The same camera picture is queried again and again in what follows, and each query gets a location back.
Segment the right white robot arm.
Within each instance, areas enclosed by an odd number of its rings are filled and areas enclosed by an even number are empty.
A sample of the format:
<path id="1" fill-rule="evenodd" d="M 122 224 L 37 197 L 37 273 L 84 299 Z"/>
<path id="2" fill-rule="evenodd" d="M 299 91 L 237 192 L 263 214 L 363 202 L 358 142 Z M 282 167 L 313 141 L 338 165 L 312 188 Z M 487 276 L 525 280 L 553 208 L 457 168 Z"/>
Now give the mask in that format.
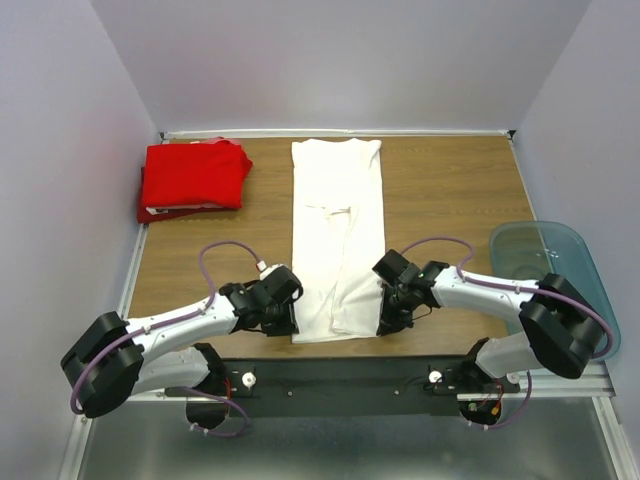
<path id="1" fill-rule="evenodd" d="M 439 261 L 419 267 L 395 250 L 373 271 L 383 283 L 380 336 L 412 327 L 414 311 L 421 306 L 469 310 L 517 326 L 508 336 L 477 341 L 461 361 L 458 379 L 474 392 L 510 374 L 539 369 L 578 379 L 589 362 L 613 344 L 610 325 L 557 274 L 513 280 L 476 275 Z"/>

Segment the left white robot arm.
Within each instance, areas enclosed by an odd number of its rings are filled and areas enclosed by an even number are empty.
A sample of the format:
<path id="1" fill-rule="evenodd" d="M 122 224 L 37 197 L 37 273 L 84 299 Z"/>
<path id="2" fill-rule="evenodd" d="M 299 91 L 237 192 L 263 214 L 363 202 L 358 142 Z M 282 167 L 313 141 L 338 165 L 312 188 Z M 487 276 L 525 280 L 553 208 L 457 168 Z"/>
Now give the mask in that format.
<path id="1" fill-rule="evenodd" d="M 303 293 L 296 275 L 278 264 L 255 281 L 228 283 L 205 300 L 163 314 L 99 316 L 61 360 L 72 412 L 88 418 L 110 413 L 133 394 L 144 368 L 199 340 L 253 329 L 267 336 L 296 333 L 293 305 Z"/>

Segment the white t shirt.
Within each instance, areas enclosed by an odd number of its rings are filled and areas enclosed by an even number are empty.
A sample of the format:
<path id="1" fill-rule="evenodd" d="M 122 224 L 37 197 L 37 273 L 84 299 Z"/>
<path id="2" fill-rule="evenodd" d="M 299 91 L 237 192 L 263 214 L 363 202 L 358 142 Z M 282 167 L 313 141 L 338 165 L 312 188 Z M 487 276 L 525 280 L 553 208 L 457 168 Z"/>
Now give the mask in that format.
<path id="1" fill-rule="evenodd" d="M 373 267 L 386 251 L 380 150 L 359 139 L 291 146 L 297 344 L 376 334 L 382 286 Z"/>

